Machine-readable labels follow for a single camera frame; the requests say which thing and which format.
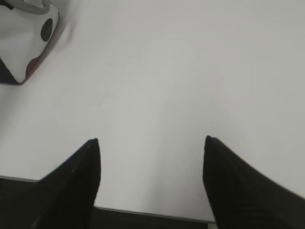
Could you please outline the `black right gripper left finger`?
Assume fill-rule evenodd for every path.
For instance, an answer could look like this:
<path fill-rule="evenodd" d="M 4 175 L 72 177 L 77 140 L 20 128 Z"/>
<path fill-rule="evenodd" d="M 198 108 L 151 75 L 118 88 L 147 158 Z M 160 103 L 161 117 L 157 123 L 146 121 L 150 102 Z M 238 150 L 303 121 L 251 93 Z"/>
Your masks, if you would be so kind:
<path fill-rule="evenodd" d="M 100 147 L 95 138 L 37 182 L 30 195 L 30 227 L 87 229 L 100 181 Z"/>

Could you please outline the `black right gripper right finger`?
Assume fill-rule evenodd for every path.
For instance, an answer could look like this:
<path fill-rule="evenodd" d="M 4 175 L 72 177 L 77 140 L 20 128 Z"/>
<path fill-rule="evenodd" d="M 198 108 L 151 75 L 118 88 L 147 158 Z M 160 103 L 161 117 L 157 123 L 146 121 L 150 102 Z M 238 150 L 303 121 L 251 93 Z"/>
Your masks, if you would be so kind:
<path fill-rule="evenodd" d="M 203 184 L 219 229 L 303 229 L 305 199 L 207 136 Z"/>

